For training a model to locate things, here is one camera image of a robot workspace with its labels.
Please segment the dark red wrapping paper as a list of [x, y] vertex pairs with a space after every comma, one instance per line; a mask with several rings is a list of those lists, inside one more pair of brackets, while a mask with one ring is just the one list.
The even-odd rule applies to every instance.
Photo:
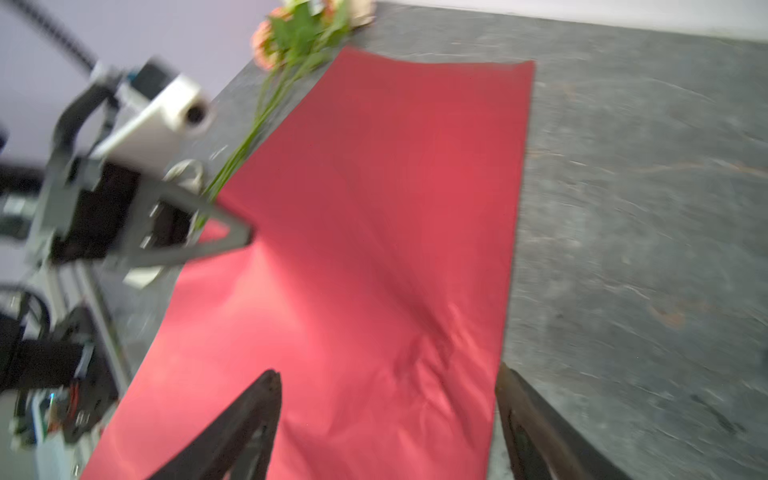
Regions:
[[535, 65], [343, 49], [219, 203], [87, 467], [145, 479], [268, 369], [272, 479], [487, 473]]

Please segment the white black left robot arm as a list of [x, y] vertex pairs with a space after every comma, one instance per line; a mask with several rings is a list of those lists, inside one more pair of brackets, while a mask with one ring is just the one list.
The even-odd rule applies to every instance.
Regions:
[[[248, 245], [252, 228], [188, 189], [126, 166], [103, 162], [93, 179], [83, 158], [62, 170], [20, 165], [1, 169], [1, 233], [22, 241], [34, 264], [101, 261], [120, 270], [165, 267]], [[1, 311], [1, 388], [17, 395], [16, 438], [28, 432], [28, 396], [44, 392], [50, 409], [45, 433], [77, 443], [104, 418], [118, 385], [97, 336], [93, 313], [77, 307], [55, 324], [46, 302], [15, 285], [3, 296], [17, 305]]]

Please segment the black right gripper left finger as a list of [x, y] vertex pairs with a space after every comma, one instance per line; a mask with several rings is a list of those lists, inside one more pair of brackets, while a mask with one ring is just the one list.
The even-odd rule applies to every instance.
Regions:
[[154, 479], [264, 479], [282, 405], [280, 374], [267, 370]]

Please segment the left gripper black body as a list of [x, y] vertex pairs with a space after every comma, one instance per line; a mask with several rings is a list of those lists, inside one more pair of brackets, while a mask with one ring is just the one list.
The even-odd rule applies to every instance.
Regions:
[[197, 197], [182, 186], [111, 161], [82, 157], [46, 173], [28, 237], [35, 261], [106, 261], [131, 270], [174, 265], [188, 242]]

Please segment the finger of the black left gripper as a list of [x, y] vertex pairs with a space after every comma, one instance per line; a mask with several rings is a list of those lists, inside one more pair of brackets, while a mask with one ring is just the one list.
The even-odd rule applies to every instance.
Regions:
[[[210, 229], [195, 229], [194, 240], [185, 245], [149, 247], [144, 243], [152, 233], [152, 209], [168, 204], [193, 216], [192, 225], [204, 220]], [[139, 181], [122, 230], [122, 268], [177, 266], [189, 261], [224, 254], [252, 243], [254, 227], [232, 212], [205, 198], [158, 179]]]

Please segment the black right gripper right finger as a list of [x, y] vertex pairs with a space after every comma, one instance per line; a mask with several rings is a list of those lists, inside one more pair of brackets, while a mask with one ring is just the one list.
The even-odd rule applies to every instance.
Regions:
[[495, 394], [516, 479], [630, 479], [504, 363]]

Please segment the cream fake rose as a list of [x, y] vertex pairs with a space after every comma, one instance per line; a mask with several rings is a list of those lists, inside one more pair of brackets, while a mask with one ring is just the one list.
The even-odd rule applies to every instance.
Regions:
[[373, 22], [376, 12], [375, 0], [345, 0], [349, 24], [360, 28]]

